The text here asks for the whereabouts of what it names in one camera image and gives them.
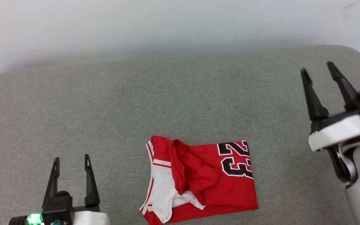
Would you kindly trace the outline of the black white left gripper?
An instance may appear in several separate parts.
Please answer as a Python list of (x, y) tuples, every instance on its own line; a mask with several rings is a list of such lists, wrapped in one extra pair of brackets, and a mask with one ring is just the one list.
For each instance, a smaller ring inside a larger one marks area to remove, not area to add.
[(89, 154), (85, 154), (86, 196), (84, 206), (73, 207), (73, 198), (59, 191), (60, 158), (54, 159), (41, 213), (12, 217), (9, 225), (109, 225), (106, 213), (100, 212), (100, 197)]

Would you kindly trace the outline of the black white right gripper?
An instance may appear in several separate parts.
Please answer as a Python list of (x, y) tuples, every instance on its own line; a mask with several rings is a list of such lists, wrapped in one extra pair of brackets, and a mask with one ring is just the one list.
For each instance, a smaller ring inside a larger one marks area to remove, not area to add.
[[(350, 84), (337, 66), (327, 62), (330, 75), (337, 83), (344, 99), (344, 109), (354, 111), (360, 109), (360, 93)], [(313, 88), (313, 82), (305, 68), (301, 69), (302, 85), (306, 99), (309, 119), (317, 122), (328, 117), (327, 108), (323, 107)], [(360, 111), (342, 120), (331, 124), (319, 131), (315, 131), (308, 137), (308, 143), (312, 151), (331, 150), (331, 159), (337, 177), (341, 182), (352, 185), (358, 179), (356, 166), (350, 158), (344, 155), (343, 147), (360, 141)]]

